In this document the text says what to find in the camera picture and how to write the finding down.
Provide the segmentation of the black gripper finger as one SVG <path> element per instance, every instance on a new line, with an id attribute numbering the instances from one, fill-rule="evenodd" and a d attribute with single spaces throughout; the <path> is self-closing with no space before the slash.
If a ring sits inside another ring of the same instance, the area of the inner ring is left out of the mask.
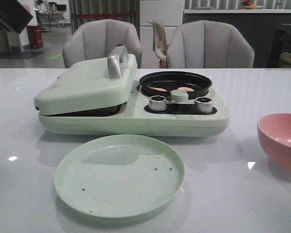
<path id="1" fill-rule="evenodd" d="M 0 30 L 20 34 L 33 19 L 17 0 L 0 0 Z"/>

